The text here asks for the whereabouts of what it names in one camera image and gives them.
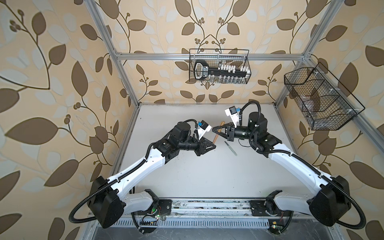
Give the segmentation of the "orange pen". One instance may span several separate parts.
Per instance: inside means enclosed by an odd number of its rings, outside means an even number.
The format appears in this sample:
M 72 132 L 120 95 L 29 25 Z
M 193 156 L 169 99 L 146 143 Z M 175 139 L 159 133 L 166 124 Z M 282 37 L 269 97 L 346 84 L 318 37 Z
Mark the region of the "orange pen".
M 216 135 L 215 135 L 215 137 L 214 137 L 214 140 L 213 140 L 213 144 L 215 144 L 215 143 L 216 143 L 216 141 L 217 141 L 218 137 L 219 137 L 219 135 L 218 135 L 218 134 L 216 134 Z

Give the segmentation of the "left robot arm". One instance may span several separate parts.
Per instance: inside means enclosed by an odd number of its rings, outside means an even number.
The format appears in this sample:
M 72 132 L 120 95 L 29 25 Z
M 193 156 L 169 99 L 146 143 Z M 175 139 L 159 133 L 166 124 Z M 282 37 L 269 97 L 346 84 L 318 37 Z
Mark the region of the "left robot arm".
M 205 121 L 179 122 L 163 138 L 151 143 L 140 160 L 107 179 L 97 178 L 87 205 L 101 226 L 112 226 L 124 214 L 159 214 L 161 207 L 158 196 L 149 189 L 134 193 L 133 188 L 154 170 L 177 157 L 180 151 L 193 151 L 199 157 L 214 150 L 216 146 L 213 142 L 204 137 L 211 129 Z

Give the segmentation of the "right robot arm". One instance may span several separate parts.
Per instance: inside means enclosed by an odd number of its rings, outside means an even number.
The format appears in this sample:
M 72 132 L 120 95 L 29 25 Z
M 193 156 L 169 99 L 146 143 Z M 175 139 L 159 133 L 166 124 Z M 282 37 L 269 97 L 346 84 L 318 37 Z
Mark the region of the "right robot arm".
M 273 191 L 265 200 L 269 215 L 291 211 L 311 215 L 328 227 L 341 224 L 340 218 L 356 204 L 350 196 L 349 183 L 340 176 L 332 177 L 307 163 L 271 135 L 267 126 L 268 121 L 263 114 L 252 112 L 246 126 L 228 123 L 214 127 L 213 132 L 230 142 L 234 139 L 249 141 L 253 150 L 284 167 L 309 190 L 309 194 Z

